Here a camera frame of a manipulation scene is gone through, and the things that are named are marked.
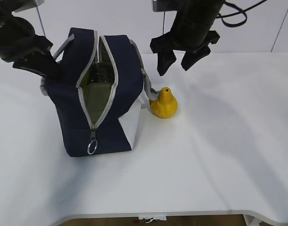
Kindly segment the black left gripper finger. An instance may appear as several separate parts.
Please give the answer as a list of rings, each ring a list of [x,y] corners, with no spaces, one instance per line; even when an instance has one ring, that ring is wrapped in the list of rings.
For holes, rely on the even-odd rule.
[[[43,78],[47,78],[45,71],[45,63],[43,61],[16,61],[12,65],[15,69],[25,70],[31,73],[35,73]]]
[[[51,54],[33,53],[30,61],[31,69],[38,75],[51,79],[60,77],[60,67]]]

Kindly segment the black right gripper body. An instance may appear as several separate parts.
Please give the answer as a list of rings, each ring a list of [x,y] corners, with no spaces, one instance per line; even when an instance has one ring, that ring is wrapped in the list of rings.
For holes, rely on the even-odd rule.
[[[223,0],[177,0],[178,10],[168,33],[153,38],[153,53],[165,49],[187,50],[201,45],[212,27],[225,1]]]

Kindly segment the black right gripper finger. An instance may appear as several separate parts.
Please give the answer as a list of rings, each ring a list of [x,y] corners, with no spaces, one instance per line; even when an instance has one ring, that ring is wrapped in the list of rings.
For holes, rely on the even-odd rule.
[[[169,67],[176,61],[176,56],[172,50],[162,51],[157,54],[157,71],[160,76],[164,76]]]
[[[183,56],[183,59],[181,61],[181,66],[185,71],[187,71],[197,61],[208,56],[210,53],[211,53],[211,50],[208,46],[204,46],[203,48],[201,48],[197,51],[187,51]]]

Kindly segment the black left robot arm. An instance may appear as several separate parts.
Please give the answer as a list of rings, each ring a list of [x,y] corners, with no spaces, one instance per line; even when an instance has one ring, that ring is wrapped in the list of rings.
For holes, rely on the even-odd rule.
[[[13,15],[38,9],[43,3],[43,0],[0,0],[0,58],[12,63],[13,68],[57,80],[60,67],[50,52],[53,43],[44,35],[37,35],[29,21]]]

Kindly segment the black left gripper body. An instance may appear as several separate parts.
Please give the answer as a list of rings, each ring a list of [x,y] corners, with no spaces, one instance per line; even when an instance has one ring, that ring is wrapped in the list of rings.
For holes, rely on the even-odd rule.
[[[35,33],[25,19],[13,15],[0,15],[0,58],[14,62],[32,52],[46,54],[53,43]]]

